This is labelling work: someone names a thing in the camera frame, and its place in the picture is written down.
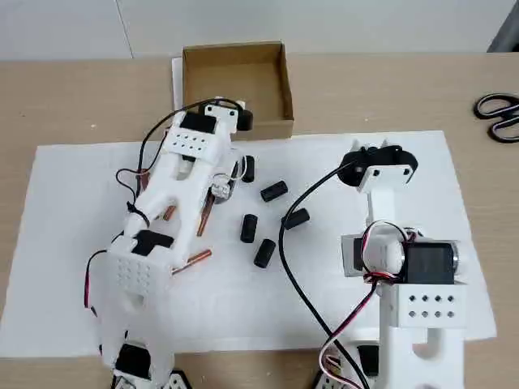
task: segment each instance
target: white paper sheet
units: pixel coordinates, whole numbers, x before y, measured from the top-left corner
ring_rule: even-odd
[[[416,155],[417,173],[396,196],[397,215],[430,237],[468,243],[473,255],[461,280],[469,284],[469,340],[495,336],[485,280],[471,242],[470,226],[442,132],[378,135],[309,135],[291,140],[236,143],[256,159],[256,180],[240,182],[233,198],[215,206],[193,252],[213,256],[174,278],[171,331],[175,352],[236,349],[316,348],[324,333],[299,300],[275,253],[267,269],[252,260],[264,237],[277,240],[280,218],[311,183],[338,166],[354,138],[388,138]],[[149,145],[149,154],[155,144]],[[121,167],[136,165],[137,143],[42,146],[28,186],[6,307],[0,322],[0,356],[69,357],[97,354],[95,319],[83,308],[84,269],[89,255],[121,231],[129,192],[114,180]],[[260,190],[283,179],[289,193],[264,203]],[[135,183],[133,177],[127,180]],[[359,233],[366,198],[336,178],[305,203],[311,220],[286,234],[294,274],[335,327],[367,292],[361,280],[346,279],[341,235]],[[259,217],[253,244],[239,241],[243,213]],[[167,224],[159,226],[167,231]],[[95,304],[96,262],[91,290]],[[375,339],[378,300],[353,322],[352,338]]]

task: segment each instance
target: white wall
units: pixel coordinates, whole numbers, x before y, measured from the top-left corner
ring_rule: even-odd
[[[483,52],[515,2],[115,1],[0,0],[0,59],[175,55],[184,45],[276,39],[291,52]]]
[[[113,0],[0,0],[0,59],[130,56]]]

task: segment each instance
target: perforated plate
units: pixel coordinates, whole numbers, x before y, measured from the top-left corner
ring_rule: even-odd
[[[219,139],[213,134],[173,127],[164,142],[168,152],[192,156],[216,164],[220,157]]]
[[[389,288],[391,324],[397,327],[463,328],[466,285],[396,284]]]

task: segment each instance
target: black cylindrical spacer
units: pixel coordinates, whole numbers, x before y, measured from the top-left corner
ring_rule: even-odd
[[[258,249],[258,253],[254,258],[254,264],[257,267],[261,267],[265,269],[270,262],[270,257],[272,257],[272,253],[276,249],[276,243],[271,241],[270,239],[264,239],[261,242],[261,246]]]
[[[242,177],[243,182],[253,182],[255,177],[255,166],[254,166],[254,157],[253,156],[245,156],[247,161],[247,169],[245,170],[245,174]]]
[[[271,200],[277,199],[288,191],[289,188],[286,186],[286,183],[284,181],[279,181],[268,188],[263,189],[261,191],[261,198],[267,203]]]
[[[296,212],[292,212],[289,219],[285,222],[285,229],[292,229],[305,221],[309,221],[310,215],[306,208],[298,209]],[[281,218],[281,223],[285,221],[285,217]]]
[[[244,243],[252,243],[256,235],[256,225],[258,224],[258,216],[250,213],[243,217],[242,233],[240,240]]]

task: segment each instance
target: white bracket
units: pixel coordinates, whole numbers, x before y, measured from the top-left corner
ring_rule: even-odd
[[[405,186],[413,170],[409,165],[370,166],[358,186],[367,194],[367,224],[375,220],[395,220],[394,191]]]

